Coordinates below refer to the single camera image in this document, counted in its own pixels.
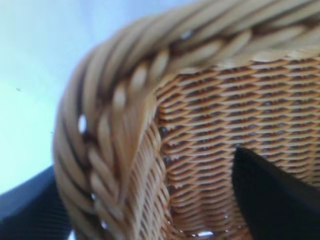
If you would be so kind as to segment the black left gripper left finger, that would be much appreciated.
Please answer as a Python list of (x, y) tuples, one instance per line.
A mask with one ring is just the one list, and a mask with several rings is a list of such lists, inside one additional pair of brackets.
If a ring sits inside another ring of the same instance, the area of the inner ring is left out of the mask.
[(53, 167), (0, 195), (2, 240), (67, 240), (72, 229)]

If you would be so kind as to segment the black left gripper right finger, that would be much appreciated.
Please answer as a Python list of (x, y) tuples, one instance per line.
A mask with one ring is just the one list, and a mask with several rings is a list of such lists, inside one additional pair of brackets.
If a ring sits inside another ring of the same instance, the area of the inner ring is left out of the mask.
[(252, 150), (236, 149), (232, 186), (255, 240), (318, 240), (320, 189), (276, 167)]

